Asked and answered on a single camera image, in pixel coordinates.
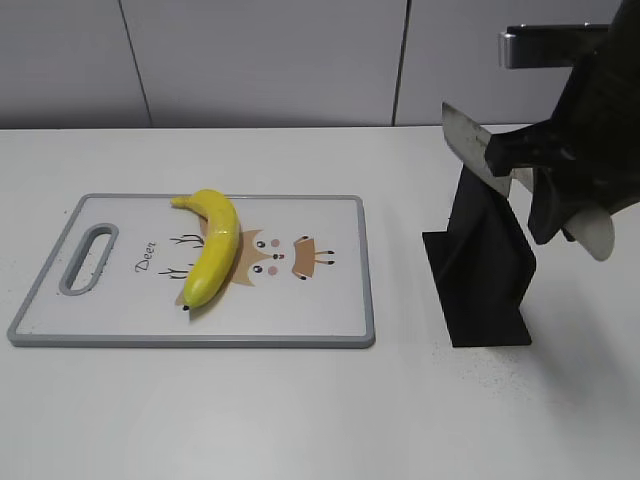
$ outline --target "banana stem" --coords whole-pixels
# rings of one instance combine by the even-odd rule
[[[187,204],[191,197],[173,197],[171,199],[171,206],[174,208],[187,208]]]

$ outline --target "knife blade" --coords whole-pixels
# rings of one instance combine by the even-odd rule
[[[446,102],[442,103],[442,129],[447,144],[462,163],[503,197],[509,197],[513,178],[533,193],[533,170],[530,168],[514,169],[507,177],[493,176],[484,159],[491,132]],[[611,215],[604,208],[593,206],[580,210],[567,221],[564,229],[594,259],[604,261],[611,256],[615,230]]]

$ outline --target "yellow banana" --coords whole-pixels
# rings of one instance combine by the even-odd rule
[[[200,190],[189,197],[175,197],[171,205],[187,208],[209,224],[202,254],[187,276],[184,310],[211,300],[224,283],[238,250],[240,222],[233,203],[215,190]]]

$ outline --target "white tabletop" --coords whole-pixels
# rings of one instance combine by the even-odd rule
[[[437,127],[0,132],[9,326],[81,195],[355,194],[367,350],[25,349],[0,341],[3,479],[601,479],[640,472],[640,208],[597,263],[535,247],[531,347],[453,349],[421,241],[459,162]],[[525,223],[528,194],[512,204]]]

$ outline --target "metal bracket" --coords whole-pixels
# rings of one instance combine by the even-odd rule
[[[500,65],[571,67],[604,39],[609,25],[520,25],[499,34]]]

